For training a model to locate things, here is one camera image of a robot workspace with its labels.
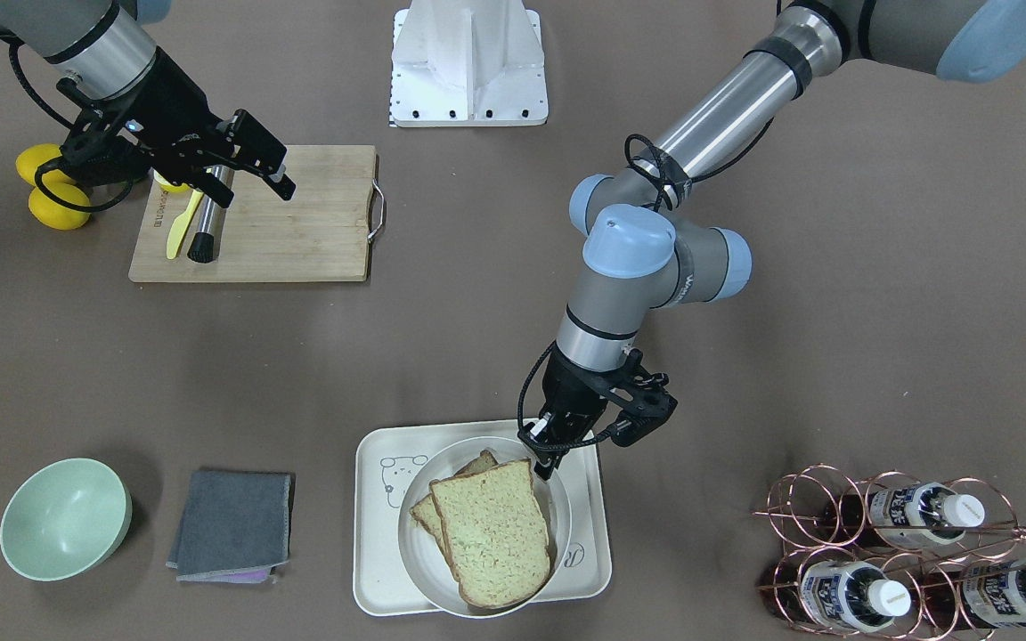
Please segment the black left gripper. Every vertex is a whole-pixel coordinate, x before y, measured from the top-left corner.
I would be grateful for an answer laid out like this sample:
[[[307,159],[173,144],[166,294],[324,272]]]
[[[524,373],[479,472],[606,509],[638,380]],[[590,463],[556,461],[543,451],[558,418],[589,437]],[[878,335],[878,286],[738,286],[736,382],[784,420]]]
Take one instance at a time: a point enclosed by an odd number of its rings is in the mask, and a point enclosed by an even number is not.
[[[517,399],[517,437],[536,456],[534,472],[552,479],[568,451],[610,439],[628,447],[668,420],[679,402],[666,390],[668,375],[647,372],[643,352],[632,348],[619,368],[594,372],[574,364],[555,344],[534,364]],[[544,406],[527,425],[526,390],[542,363],[547,364],[542,390]]]

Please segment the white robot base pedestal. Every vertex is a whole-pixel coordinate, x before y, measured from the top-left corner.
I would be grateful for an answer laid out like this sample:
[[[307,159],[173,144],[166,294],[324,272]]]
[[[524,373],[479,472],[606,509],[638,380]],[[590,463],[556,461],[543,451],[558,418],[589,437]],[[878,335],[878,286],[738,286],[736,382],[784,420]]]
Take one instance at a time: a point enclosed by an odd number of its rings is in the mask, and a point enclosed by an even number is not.
[[[547,122],[542,21],[521,1],[412,1],[392,25],[391,126]]]

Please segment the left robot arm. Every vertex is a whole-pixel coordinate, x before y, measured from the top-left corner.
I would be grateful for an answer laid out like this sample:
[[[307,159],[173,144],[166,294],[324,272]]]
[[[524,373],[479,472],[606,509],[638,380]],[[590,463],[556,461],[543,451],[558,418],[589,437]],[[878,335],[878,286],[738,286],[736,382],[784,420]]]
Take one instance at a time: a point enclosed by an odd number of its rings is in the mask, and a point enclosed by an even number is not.
[[[737,295],[752,276],[744,237],[679,214],[696,186],[753,148],[811,82],[847,61],[965,84],[1004,76],[1026,57],[1026,1],[793,1],[770,36],[667,133],[640,137],[616,175],[574,188],[581,276],[558,335],[537,361],[544,404],[517,435],[547,480],[575,448],[628,447],[672,416],[668,378],[634,342],[648,312]]]

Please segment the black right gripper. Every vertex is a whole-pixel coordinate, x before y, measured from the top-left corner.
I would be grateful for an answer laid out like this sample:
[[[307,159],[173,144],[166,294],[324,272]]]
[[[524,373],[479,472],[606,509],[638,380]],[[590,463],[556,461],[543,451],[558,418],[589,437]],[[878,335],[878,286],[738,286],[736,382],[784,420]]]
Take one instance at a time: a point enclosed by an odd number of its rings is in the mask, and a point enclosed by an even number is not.
[[[228,208],[232,187],[207,174],[209,166],[227,166],[255,174],[282,200],[295,194],[284,170],[284,143],[247,110],[228,120],[213,114],[203,90],[163,50],[117,98],[86,97],[83,85],[70,78],[57,88],[81,109],[61,146],[58,170],[83,186],[133,181],[154,169]]]

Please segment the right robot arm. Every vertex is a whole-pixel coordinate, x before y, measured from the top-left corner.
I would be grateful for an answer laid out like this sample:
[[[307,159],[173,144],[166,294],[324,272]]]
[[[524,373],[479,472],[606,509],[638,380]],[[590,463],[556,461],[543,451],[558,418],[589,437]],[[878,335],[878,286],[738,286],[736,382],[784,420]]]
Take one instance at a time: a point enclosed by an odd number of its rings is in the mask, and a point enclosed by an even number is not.
[[[0,1],[0,41],[9,56],[27,45],[58,70],[57,90],[80,110],[57,158],[31,177],[42,194],[61,171],[85,187],[132,185],[159,172],[202,191],[221,207],[232,188],[213,166],[256,175],[282,199],[295,183],[285,174],[288,151],[256,118],[211,112],[205,93],[143,28],[168,5],[150,1]]]

